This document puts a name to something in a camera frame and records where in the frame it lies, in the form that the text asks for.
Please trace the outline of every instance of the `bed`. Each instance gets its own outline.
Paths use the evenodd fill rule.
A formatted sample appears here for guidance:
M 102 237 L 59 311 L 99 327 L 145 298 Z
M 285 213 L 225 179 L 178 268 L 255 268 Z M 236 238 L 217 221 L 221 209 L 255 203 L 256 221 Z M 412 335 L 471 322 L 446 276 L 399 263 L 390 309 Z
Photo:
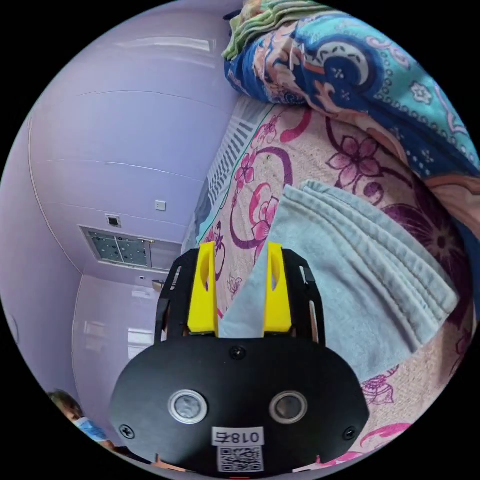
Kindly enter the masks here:
M 333 15 L 330 24 L 327 20 L 324 15 L 316 30 L 315 17 L 284 25 L 225 62 L 227 79 L 244 96 L 205 180 L 183 250 L 215 242 L 221 322 L 265 246 L 285 185 L 297 187 L 316 179 L 363 198 L 402 225 L 448 273 L 460 301 L 427 345 L 404 363 L 363 382 L 370 419 L 350 451 L 327 464 L 316 464 L 313 458 L 305 468 L 328 468 L 355 459 L 408 429 L 455 373 L 477 317 L 478 285 L 474 288 L 473 281 L 478 280 L 478 265 L 472 252 L 478 247 L 480 167 L 465 127 L 426 73 L 419 70 L 422 80 L 411 80 L 418 76 L 413 71 L 418 66 L 397 45 L 346 14 Z M 326 33 L 318 35 L 313 46 L 318 31 Z M 352 60 L 347 54 L 333 54 L 342 42 L 348 55 L 362 55 L 356 70 L 349 70 L 347 62 Z M 326 44 L 330 63 L 324 59 L 320 68 L 317 54 Z M 368 80 L 363 61 L 370 72 L 376 71 L 374 79 Z M 393 62 L 400 72 L 397 80 L 404 84 L 404 91 L 396 93 L 394 81 L 388 82 Z M 318 67 L 314 73 L 312 66 Z M 383 83 L 377 81 L 380 69 Z M 367 77 L 362 79 L 359 72 Z M 365 87 L 368 82 L 370 90 Z M 389 87 L 392 91 L 385 93 Z M 416 110 L 402 109 L 405 101 L 396 105 L 405 92 L 418 104 Z M 443 108 L 448 134 L 442 125 L 432 127 L 425 109 L 432 105 L 431 92 L 436 92 Z M 438 161 L 441 154 L 449 164 Z M 459 211 L 453 194 L 444 194 L 448 185 L 467 185 L 471 195 L 464 204 L 470 210 Z M 456 195 L 459 191 L 452 188 Z

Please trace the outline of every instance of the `green cloth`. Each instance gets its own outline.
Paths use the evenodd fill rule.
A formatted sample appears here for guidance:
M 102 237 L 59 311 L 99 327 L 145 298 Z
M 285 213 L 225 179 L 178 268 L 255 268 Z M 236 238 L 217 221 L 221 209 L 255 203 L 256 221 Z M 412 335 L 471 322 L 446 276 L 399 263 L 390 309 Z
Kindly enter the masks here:
M 286 22 L 296 22 L 317 13 L 334 11 L 329 6 L 312 0 L 248 0 L 241 14 L 230 20 L 231 39 L 222 56 L 231 61 L 248 42 Z

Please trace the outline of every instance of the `folded towel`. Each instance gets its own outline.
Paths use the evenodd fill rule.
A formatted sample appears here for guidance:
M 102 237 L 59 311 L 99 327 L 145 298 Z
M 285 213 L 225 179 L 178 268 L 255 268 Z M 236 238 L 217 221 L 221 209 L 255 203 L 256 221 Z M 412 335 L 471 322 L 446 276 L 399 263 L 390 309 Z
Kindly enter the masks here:
M 326 346 L 361 382 L 427 343 L 458 303 L 448 275 L 403 227 L 321 182 L 285 187 L 267 240 L 309 263 L 322 297 Z M 225 312 L 221 337 L 262 336 L 267 250 Z
M 228 61 L 234 59 L 248 42 L 286 22 L 334 11 L 311 0 L 248 0 L 239 15 L 233 18 L 226 15 L 230 20 L 231 37 L 223 58 Z

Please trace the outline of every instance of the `fisheye lens view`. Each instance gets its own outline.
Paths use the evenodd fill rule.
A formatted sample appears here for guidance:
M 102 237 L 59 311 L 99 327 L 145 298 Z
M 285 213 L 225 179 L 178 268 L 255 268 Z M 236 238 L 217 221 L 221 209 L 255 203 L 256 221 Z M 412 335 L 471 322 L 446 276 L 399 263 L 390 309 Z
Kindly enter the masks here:
M 318 1 L 176 0 L 107 31 L 25 118 L 0 223 L 45 398 L 166 478 L 347 469 L 477 328 L 467 127 L 411 53 Z

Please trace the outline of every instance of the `face mask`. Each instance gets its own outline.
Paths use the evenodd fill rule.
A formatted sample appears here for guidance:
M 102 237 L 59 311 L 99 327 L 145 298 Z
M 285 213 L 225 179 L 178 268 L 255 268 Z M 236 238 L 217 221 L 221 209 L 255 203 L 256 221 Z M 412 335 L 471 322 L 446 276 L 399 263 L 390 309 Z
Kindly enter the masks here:
M 87 437 L 94 442 L 106 442 L 108 440 L 105 432 L 97 425 L 95 425 L 89 418 L 80 418 L 73 422 Z

